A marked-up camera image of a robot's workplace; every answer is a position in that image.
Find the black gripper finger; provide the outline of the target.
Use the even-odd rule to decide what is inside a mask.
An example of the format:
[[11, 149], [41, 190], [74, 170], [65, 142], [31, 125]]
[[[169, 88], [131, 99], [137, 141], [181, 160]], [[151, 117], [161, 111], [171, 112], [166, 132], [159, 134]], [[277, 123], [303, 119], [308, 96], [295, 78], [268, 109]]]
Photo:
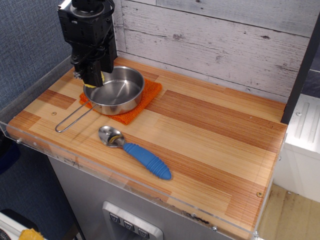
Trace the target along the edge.
[[74, 65], [74, 77], [81, 79], [89, 87], [102, 87], [103, 78], [99, 61]]
[[116, 40], [111, 37], [104, 41], [104, 55], [100, 59], [101, 71], [106, 73], [112, 73], [114, 70], [114, 60], [118, 57]]

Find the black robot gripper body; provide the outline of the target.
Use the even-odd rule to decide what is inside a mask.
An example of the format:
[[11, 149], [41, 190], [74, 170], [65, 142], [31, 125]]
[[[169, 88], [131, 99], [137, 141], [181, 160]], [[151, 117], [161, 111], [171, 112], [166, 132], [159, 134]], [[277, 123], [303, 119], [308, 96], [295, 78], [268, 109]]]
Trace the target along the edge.
[[64, 0], [57, 13], [64, 40], [72, 48], [71, 63], [100, 63], [104, 42], [111, 36], [110, 1]]

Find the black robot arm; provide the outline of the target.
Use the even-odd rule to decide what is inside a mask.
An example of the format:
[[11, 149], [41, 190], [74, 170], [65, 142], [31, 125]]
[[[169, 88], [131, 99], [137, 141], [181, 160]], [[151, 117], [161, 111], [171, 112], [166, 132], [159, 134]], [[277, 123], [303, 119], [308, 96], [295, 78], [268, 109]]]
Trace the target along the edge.
[[112, 0], [65, 0], [57, 8], [64, 40], [71, 46], [74, 76], [92, 88], [103, 85], [117, 58]]

